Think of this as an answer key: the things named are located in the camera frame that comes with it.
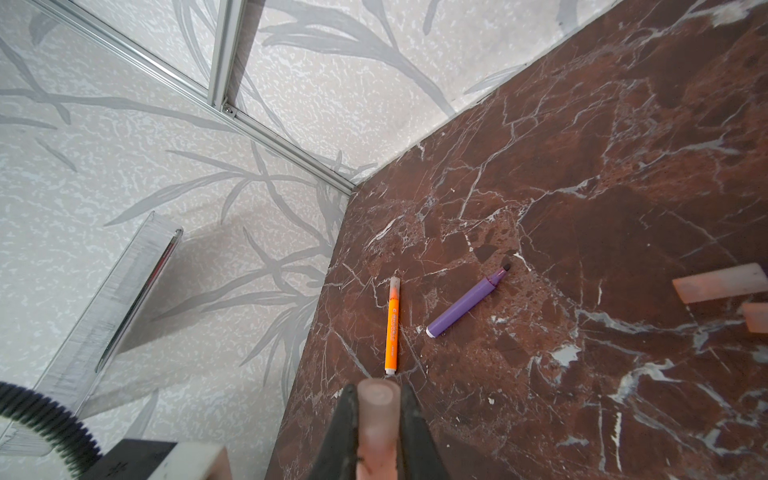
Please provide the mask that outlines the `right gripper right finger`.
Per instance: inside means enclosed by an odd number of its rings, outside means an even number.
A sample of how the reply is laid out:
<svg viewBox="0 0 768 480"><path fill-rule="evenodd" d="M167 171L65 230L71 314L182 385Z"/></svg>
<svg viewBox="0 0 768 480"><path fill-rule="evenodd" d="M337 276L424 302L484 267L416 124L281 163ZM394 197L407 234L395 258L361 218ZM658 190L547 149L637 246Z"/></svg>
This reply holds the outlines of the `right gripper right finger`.
<svg viewBox="0 0 768 480"><path fill-rule="evenodd" d="M450 479L413 388L401 388L397 453L399 479Z"/></svg>

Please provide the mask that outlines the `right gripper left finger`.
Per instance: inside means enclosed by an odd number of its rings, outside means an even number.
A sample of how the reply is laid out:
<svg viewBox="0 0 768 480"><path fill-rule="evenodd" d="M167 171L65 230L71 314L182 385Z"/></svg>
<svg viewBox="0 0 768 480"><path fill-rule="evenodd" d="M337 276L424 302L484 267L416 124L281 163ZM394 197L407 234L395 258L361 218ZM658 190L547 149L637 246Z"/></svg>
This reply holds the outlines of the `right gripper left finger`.
<svg viewBox="0 0 768 480"><path fill-rule="evenodd" d="M354 480L359 448L359 400L357 387L346 385L307 478Z"/></svg>

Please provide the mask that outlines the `orange marker pen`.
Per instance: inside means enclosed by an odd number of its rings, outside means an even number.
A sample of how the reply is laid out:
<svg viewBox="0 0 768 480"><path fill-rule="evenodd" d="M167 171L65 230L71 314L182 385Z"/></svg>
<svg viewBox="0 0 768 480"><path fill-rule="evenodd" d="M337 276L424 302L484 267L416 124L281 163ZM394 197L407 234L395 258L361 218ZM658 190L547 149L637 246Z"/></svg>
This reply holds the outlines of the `orange marker pen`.
<svg viewBox="0 0 768 480"><path fill-rule="evenodd" d="M394 375L398 367L400 285L398 277L390 279L384 362L386 376Z"/></svg>

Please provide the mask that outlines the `purple marker pen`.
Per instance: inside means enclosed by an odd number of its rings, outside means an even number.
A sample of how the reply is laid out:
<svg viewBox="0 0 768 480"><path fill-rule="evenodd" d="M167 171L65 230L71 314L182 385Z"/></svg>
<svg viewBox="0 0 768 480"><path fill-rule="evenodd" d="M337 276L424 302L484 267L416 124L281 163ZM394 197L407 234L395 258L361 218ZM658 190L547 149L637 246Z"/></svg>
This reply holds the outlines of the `purple marker pen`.
<svg viewBox="0 0 768 480"><path fill-rule="evenodd" d="M435 339L443 334L461 317L494 292L510 269L511 264L507 263L494 274L480 280L474 287L468 290L459 300L454 302L445 312L426 327L427 335L430 338Z"/></svg>

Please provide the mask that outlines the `translucent pink pen cap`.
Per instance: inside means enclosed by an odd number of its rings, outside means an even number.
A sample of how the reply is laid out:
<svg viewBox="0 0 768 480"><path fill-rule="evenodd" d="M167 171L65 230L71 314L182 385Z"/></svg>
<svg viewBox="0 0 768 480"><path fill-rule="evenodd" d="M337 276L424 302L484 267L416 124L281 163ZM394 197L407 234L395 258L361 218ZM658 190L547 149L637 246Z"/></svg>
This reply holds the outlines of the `translucent pink pen cap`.
<svg viewBox="0 0 768 480"><path fill-rule="evenodd" d="M758 263L677 278L672 284L684 304L767 291L767 275Z"/></svg>

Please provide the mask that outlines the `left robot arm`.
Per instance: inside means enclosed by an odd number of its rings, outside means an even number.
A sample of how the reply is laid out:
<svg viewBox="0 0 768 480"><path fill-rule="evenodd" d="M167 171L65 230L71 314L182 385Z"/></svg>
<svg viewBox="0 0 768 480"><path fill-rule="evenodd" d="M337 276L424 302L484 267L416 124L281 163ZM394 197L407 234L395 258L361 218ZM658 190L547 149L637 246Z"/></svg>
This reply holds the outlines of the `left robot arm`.
<svg viewBox="0 0 768 480"><path fill-rule="evenodd" d="M1 417L44 440L74 479L230 479L222 445L126 438L103 453L66 407L34 390L1 383Z"/></svg>

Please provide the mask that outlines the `clear plastic wall bin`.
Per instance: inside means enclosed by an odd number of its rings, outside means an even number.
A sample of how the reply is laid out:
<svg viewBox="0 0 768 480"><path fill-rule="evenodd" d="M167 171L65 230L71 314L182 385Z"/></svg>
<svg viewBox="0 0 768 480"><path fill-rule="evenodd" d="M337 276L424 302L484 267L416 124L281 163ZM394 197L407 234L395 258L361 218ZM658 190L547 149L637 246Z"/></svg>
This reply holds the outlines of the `clear plastic wall bin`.
<svg viewBox="0 0 768 480"><path fill-rule="evenodd" d="M127 333L143 313L185 230L149 213L132 237L110 242L89 263L84 235L1 255L1 378L40 393L81 419Z"/></svg>

